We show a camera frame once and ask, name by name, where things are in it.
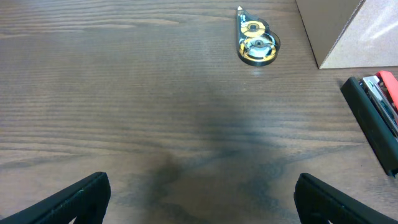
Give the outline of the cardboard box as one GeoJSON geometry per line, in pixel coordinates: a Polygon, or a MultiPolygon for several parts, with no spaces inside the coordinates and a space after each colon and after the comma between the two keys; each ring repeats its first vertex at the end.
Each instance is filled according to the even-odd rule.
{"type": "Polygon", "coordinates": [[[397,0],[296,0],[320,69],[397,65],[397,0]]]}

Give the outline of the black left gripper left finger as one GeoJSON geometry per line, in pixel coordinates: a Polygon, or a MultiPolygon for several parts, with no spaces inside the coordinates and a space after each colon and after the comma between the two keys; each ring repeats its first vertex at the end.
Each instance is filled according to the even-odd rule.
{"type": "Polygon", "coordinates": [[[35,205],[1,220],[2,224],[102,224],[111,197],[105,172],[95,172],[35,205]]]}

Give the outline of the red and black stapler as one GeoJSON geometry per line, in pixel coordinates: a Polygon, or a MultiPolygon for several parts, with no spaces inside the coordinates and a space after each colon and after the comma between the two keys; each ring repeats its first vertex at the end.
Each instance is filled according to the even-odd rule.
{"type": "Polygon", "coordinates": [[[340,88],[346,102],[388,176],[397,175],[397,79],[381,70],[350,77],[340,88]]]}

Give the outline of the yellow correction tape dispenser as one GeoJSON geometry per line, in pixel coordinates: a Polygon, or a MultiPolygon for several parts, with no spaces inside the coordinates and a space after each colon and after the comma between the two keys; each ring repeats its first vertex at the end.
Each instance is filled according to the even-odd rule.
{"type": "Polygon", "coordinates": [[[269,24],[248,13],[241,6],[236,10],[237,52],[248,65],[263,67],[272,63],[280,50],[280,39],[269,24]]]}

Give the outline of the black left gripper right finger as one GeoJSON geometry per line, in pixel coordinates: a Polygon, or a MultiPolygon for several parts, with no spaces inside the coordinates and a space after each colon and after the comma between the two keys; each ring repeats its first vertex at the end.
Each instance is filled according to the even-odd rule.
{"type": "Polygon", "coordinates": [[[302,224],[397,224],[308,173],[301,173],[295,184],[294,202],[302,224]]]}

